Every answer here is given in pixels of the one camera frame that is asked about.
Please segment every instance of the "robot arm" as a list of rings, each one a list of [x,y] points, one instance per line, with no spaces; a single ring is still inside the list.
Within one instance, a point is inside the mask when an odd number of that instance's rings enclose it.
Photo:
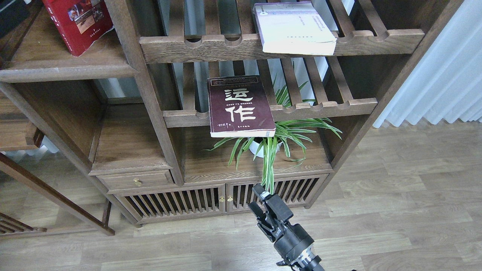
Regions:
[[[253,191],[261,199],[266,212],[256,202],[250,203],[249,208],[256,215],[258,227],[283,258],[277,265],[292,269],[296,266],[300,271],[324,271],[320,257],[313,253],[313,238],[301,225],[290,224],[293,213],[283,200],[276,194],[270,195],[259,184],[253,187]]]

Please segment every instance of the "wooden cabinet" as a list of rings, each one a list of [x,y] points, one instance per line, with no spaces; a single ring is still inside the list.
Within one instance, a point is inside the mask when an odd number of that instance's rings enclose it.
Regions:
[[[194,36],[184,33],[182,0],[170,1],[170,10],[159,10],[157,1],[106,0],[116,30],[78,58],[41,11],[18,49],[2,55],[0,89],[132,223],[143,224],[244,211],[254,199],[260,159],[244,154],[236,170],[227,166],[232,145],[203,150],[215,139],[208,112],[197,106],[204,97],[194,71],[201,62],[209,77],[219,76],[219,63],[230,61],[243,75],[243,60],[255,59],[276,121],[329,117],[343,131],[342,140],[313,134],[299,167],[282,155],[275,162],[283,199],[308,208],[462,2],[357,0],[347,14],[341,0],[327,0],[338,40],[324,76],[313,56],[263,53],[248,0],[235,1],[239,33],[221,33],[223,11],[204,1],[206,31]],[[292,57],[303,58],[313,105],[301,102]],[[275,103],[272,58],[282,66],[290,108]],[[173,63],[182,63],[182,74]],[[111,77],[133,77],[141,98],[107,99],[90,81]]]

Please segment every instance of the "cabinet door handle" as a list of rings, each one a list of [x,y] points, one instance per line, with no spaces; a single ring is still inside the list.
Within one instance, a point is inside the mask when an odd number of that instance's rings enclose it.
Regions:
[[[138,178],[134,178],[134,183],[135,183],[135,185],[137,185],[137,186],[141,186],[141,185],[142,185],[142,182],[141,182]]]

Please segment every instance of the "wooden shelf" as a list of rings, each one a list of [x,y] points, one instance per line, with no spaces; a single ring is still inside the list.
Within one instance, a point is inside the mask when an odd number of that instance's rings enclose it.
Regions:
[[[291,158],[286,158],[283,147],[281,148],[274,163],[275,178],[313,176],[333,172],[319,135],[308,134],[308,137],[313,140],[313,143],[305,141],[306,159],[298,167],[295,167],[298,163],[292,162],[290,159],[303,158],[301,148],[296,144],[289,143]],[[242,154],[238,170],[236,170],[235,161],[228,166],[235,139],[216,150],[204,150],[211,149],[218,140],[220,138],[210,137],[209,127],[186,128],[186,184],[201,184],[209,181],[211,183],[217,181],[229,183],[261,179],[263,159],[256,158],[253,161],[253,155],[249,151]]]
[[[89,175],[167,170],[144,104],[109,105]]]
[[[236,1],[241,34],[221,35],[216,3],[204,3],[206,35],[184,35],[183,7],[171,4],[168,37],[141,37],[140,44],[147,63],[176,63],[200,61],[228,61],[302,57],[293,54],[269,54],[262,51],[259,34],[256,33],[251,2]],[[341,0],[328,1],[337,23],[338,37],[335,54],[411,54],[425,33],[421,29],[387,30],[370,0],[360,0],[360,7],[370,27],[355,30]]]
[[[80,57],[72,56],[45,8],[31,25],[11,60],[0,70],[0,81],[35,82],[132,77],[137,73],[125,58],[114,30]]]
[[[43,133],[0,91],[0,151],[36,149]]]
[[[322,80],[313,57],[304,57],[305,67],[308,72],[313,94],[316,103],[312,106],[303,103],[300,90],[296,82],[295,71],[290,58],[281,59],[284,77],[287,82],[288,92],[294,106],[285,108],[276,104],[271,74],[269,72],[267,60],[257,60],[259,74],[263,81],[266,96],[271,107],[271,113],[275,121],[307,119],[307,118],[330,118],[341,116],[365,115],[370,114],[377,105],[376,98],[355,99],[348,87],[347,81],[338,62],[337,57],[327,57],[329,76]],[[217,63],[210,63],[210,77],[219,76],[219,66]],[[234,62],[234,74],[244,75],[242,61]],[[184,63],[184,103],[183,110],[164,111],[164,120],[167,127],[189,127],[209,125],[209,112],[198,112],[195,109],[196,90],[194,83],[193,63]],[[329,87],[324,85],[328,81],[335,83]]]

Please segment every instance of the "spider plant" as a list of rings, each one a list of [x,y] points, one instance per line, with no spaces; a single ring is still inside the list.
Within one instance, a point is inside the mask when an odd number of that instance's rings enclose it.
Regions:
[[[308,81],[304,82],[299,86],[301,90]],[[291,107],[291,100],[288,94],[288,88],[284,85],[282,88],[278,89],[275,92],[276,103],[279,105],[283,105],[284,107]],[[303,102],[310,102],[314,101],[313,99],[304,99]],[[261,179],[261,185],[265,187],[267,191],[271,194],[274,194],[274,172],[273,172],[273,164],[277,153],[277,145],[282,142],[284,148],[284,154],[286,157],[291,157],[290,148],[288,146],[288,140],[295,142],[302,150],[304,157],[300,159],[291,159],[293,162],[299,162],[295,166],[301,165],[303,160],[306,158],[306,146],[303,144],[303,140],[312,142],[311,139],[302,134],[310,134],[316,133],[316,131],[307,128],[323,128],[333,131],[340,139],[340,133],[342,133],[339,129],[331,126],[329,123],[331,121],[328,118],[316,118],[316,119],[302,119],[302,120],[291,120],[291,121],[278,121],[275,122],[276,131],[274,137],[259,137],[257,141],[259,142],[259,147],[256,150],[256,154],[263,149],[264,160],[263,160],[263,175]],[[231,165],[234,158],[236,157],[236,170],[238,169],[238,162],[240,160],[241,155],[249,149],[251,143],[255,140],[255,137],[226,137],[219,140],[216,144],[214,144],[212,149],[217,149],[218,147],[222,146],[226,142],[230,140],[236,140],[234,143],[233,149],[231,151],[231,156],[229,158],[228,165]]]

